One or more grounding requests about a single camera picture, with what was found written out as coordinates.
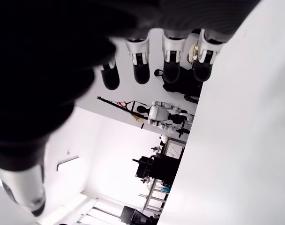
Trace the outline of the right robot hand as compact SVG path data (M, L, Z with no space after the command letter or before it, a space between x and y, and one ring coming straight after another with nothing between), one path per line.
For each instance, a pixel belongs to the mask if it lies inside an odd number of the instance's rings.
M50 135L94 82L114 65L111 38L128 41L138 83L148 81L147 35L161 28L165 65L198 31L194 76L204 82L221 48L256 0L0 0L0 180L35 217L45 209L44 156Z

